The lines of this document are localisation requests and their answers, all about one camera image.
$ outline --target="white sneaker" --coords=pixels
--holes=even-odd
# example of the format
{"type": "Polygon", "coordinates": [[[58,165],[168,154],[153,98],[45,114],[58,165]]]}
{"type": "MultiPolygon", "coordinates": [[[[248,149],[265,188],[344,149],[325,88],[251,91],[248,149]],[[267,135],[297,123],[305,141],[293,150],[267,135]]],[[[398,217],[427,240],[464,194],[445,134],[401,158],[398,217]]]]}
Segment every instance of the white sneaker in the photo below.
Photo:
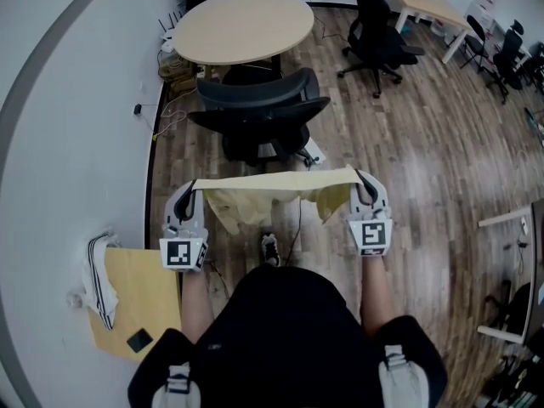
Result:
{"type": "Polygon", "coordinates": [[[261,247],[263,248],[264,262],[277,268],[281,263],[281,258],[278,253],[278,241],[275,235],[272,233],[263,235],[261,247]]]}

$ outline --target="towel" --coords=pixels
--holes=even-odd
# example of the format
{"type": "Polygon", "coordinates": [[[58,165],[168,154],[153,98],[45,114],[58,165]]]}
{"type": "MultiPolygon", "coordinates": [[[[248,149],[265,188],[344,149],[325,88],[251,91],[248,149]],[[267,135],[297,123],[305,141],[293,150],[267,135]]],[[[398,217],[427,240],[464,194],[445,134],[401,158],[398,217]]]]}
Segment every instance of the towel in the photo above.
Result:
{"type": "Polygon", "coordinates": [[[85,287],[83,301],[100,317],[110,331],[113,329],[118,301],[117,293],[105,271],[105,249],[120,245],[113,231],[110,229],[104,231],[87,244],[82,266],[82,281],[85,287]]]}
{"type": "Polygon", "coordinates": [[[361,184],[355,170],[288,172],[220,180],[197,179],[193,189],[202,190],[221,224],[231,233],[239,224],[259,225],[269,218],[274,201],[300,197],[314,202],[323,224],[346,201],[351,184],[361,184]]]}

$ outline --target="black square object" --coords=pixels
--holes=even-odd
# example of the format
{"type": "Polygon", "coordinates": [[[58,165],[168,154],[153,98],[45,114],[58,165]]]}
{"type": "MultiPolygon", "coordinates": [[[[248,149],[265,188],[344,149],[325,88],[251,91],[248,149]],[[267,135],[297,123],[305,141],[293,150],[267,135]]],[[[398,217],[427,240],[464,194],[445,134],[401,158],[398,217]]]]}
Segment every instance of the black square object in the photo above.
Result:
{"type": "Polygon", "coordinates": [[[168,266],[190,266],[190,241],[169,241],[168,266]]]}
{"type": "Polygon", "coordinates": [[[385,224],[363,224],[363,247],[385,245],[385,224]]]}
{"type": "Polygon", "coordinates": [[[198,256],[198,260],[196,261],[197,268],[201,268],[202,265],[204,264],[204,258],[206,257],[206,250],[207,250],[206,243],[202,243],[201,253],[198,256]]]}
{"type": "Polygon", "coordinates": [[[361,252],[360,252],[360,255],[370,255],[370,256],[373,256],[373,255],[382,255],[383,254],[383,251],[384,249],[363,249],[361,252]]]}
{"type": "Polygon", "coordinates": [[[142,328],[127,340],[128,346],[136,354],[153,341],[148,332],[142,328]]]}

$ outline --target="white desk leg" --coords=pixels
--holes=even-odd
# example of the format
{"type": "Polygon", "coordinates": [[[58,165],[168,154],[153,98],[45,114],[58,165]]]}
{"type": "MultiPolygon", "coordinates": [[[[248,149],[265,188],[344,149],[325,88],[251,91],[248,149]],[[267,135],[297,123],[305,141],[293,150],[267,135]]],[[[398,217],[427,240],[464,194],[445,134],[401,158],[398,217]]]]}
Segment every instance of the white desk leg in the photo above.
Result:
{"type": "Polygon", "coordinates": [[[495,216],[494,218],[484,219],[478,222],[479,227],[487,227],[488,225],[499,224],[512,219],[521,218],[522,216],[530,216],[530,206],[519,208],[513,212],[495,216]]]}
{"type": "Polygon", "coordinates": [[[501,340],[506,340],[507,342],[523,344],[524,339],[518,334],[512,334],[511,332],[500,331],[495,328],[489,328],[488,326],[479,326],[478,332],[480,334],[485,334],[486,336],[491,336],[495,338],[500,338],[501,340]]]}
{"type": "Polygon", "coordinates": [[[444,65],[450,61],[451,56],[453,56],[453,54],[457,51],[459,46],[462,44],[467,33],[468,31],[462,31],[461,33],[459,33],[456,40],[450,45],[450,48],[448,48],[448,51],[446,52],[446,54],[444,55],[444,58],[442,59],[442,63],[444,65]]]}
{"type": "Polygon", "coordinates": [[[519,68],[521,68],[521,65],[523,65],[525,62],[527,62],[527,60],[529,59],[530,55],[525,53],[524,54],[524,57],[518,62],[518,64],[516,65],[516,71],[519,70],[519,68]]]}
{"type": "Polygon", "coordinates": [[[405,25],[405,22],[406,22],[406,19],[408,18],[409,13],[410,13],[410,10],[408,8],[402,8],[402,10],[400,11],[399,19],[397,20],[397,24],[394,27],[398,33],[402,32],[402,28],[405,25]]]}

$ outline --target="office chair armrest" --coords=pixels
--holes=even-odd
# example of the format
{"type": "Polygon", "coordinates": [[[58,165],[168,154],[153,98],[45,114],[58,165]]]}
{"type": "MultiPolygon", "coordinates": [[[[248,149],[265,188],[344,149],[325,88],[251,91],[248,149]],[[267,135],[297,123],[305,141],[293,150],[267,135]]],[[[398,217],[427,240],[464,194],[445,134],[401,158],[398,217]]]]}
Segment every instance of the office chair armrest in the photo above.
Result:
{"type": "Polygon", "coordinates": [[[424,56],[425,50],[421,47],[412,47],[411,45],[401,45],[400,49],[408,54],[413,54],[414,56],[424,56]]]}
{"type": "Polygon", "coordinates": [[[278,105],[304,93],[304,99],[320,96],[320,87],[314,70],[301,68],[290,76],[257,85],[223,85],[199,79],[196,82],[208,111],[214,109],[252,109],[278,105]]]}

